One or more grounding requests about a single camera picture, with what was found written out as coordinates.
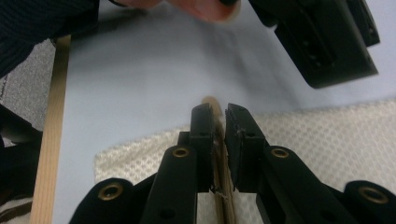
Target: person's arm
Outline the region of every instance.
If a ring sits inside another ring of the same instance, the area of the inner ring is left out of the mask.
[[[94,26],[98,7],[98,0],[0,0],[0,77],[45,39]]]

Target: finger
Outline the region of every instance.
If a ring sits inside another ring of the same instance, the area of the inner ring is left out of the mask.
[[[162,0],[114,0],[114,2],[126,6],[136,8],[150,8],[157,6]]]
[[[220,0],[167,0],[191,15],[204,21],[227,21],[234,18],[240,8],[240,1],[226,6]]]

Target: floor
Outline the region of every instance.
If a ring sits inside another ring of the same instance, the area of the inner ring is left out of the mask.
[[[55,47],[46,40],[24,63],[0,79],[0,104],[39,131],[44,128],[54,55]]]

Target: brass screw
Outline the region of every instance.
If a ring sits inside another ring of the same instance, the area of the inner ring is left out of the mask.
[[[389,202],[389,198],[383,192],[378,189],[370,188],[370,187],[360,187],[358,188],[359,194],[365,198],[367,201],[372,203],[380,203],[384,204]]]
[[[102,187],[98,193],[98,198],[103,201],[111,201],[118,198],[123,192],[123,186],[119,182],[110,183]]]
[[[281,159],[285,159],[289,156],[289,152],[283,148],[274,148],[271,150],[271,154],[273,154],[273,156],[281,158]]]
[[[183,158],[183,157],[187,157],[190,154],[190,152],[184,147],[179,147],[173,150],[172,154],[174,155],[174,157]]]

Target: black device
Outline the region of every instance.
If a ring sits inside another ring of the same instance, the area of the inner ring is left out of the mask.
[[[71,223],[195,223],[197,193],[217,190],[217,126],[209,104],[196,106],[191,130],[165,151],[157,174],[135,186],[119,178],[98,183]],[[242,106],[226,110],[225,144],[233,187],[257,194],[264,223],[396,223],[389,190],[368,181],[349,182],[344,192],[326,186],[292,150],[271,146]]]
[[[367,47],[379,43],[364,0],[249,0],[313,88],[377,73]]]

